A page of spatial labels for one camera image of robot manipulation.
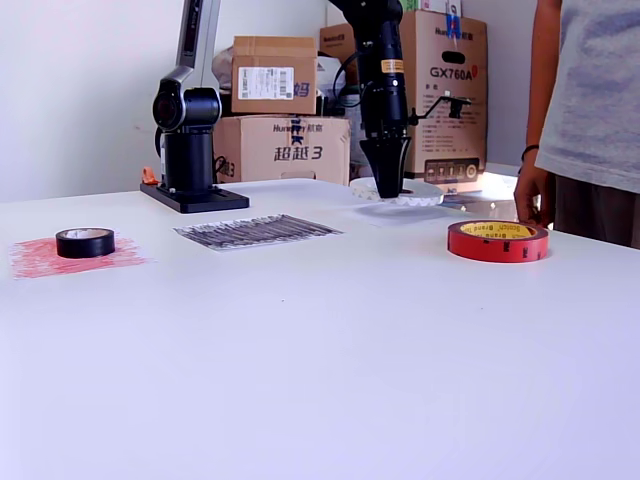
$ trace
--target black tape roll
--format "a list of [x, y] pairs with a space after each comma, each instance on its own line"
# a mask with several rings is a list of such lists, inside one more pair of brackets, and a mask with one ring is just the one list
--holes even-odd
[[116, 251], [116, 236], [105, 228], [76, 228], [56, 234], [58, 255], [64, 258], [95, 258]]

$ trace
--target red scribbles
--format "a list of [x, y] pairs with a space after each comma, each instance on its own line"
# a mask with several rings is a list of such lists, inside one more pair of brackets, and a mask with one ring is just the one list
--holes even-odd
[[138, 246], [129, 238], [116, 238], [116, 251], [106, 257], [80, 260], [59, 257], [55, 238], [17, 243], [13, 246], [10, 257], [16, 279], [129, 267], [151, 261], [140, 254]]

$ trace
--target white plate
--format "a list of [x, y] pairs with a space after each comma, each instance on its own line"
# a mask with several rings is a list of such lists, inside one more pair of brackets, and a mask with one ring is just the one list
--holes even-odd
[[351, 182], [351, 190], [355, 196], [365, 200], [407, 207], [435, 207], [444, 201], [444, 192], [442, 190], [420, 180], [405, 179], [404, 190], [407, 193], [400, 194], [398, 198], [380, 198], [378, 187], [373, 177], [354, 180]]

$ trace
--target red tape roll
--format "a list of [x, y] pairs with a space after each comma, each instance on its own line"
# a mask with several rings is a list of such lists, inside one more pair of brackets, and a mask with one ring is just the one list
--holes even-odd
[[449, 227], [449, 251], [481, 262], [527, 263], [546, 258], [549, 232], [515, 222], [463, 222]]

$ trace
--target black wristband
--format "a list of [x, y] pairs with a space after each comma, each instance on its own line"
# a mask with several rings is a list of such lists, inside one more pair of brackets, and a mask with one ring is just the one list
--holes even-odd
[[525, 148], [524, 152], [522, 152], [522, 163], [524, 163], [524, 157], [527, 155], [527, 153], [532, 150], [540, 150], [540, 145], [529, 145], [527, 148]]

